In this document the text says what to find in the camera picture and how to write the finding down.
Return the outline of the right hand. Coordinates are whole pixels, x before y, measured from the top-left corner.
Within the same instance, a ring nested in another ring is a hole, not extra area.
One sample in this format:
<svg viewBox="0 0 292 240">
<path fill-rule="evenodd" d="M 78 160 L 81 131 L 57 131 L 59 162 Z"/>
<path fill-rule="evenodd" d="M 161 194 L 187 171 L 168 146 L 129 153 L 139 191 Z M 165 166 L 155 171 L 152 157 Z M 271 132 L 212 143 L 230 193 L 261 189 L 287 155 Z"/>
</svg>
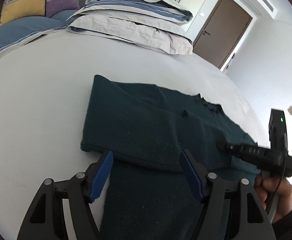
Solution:
<svg viewBox="0 0 292 240">
<path fill-rule="evenodd" d="M 276 178 L 263 178 L 261 174 L 257 175 L 254 182 L 254 189 L 266 209 L 266 199 L 268 193 L 274 193 L 279 196 L 277 210 L 272 223 L 276 223 L 292 211 L 292 185 L 286 180 Z"/>
</svg>

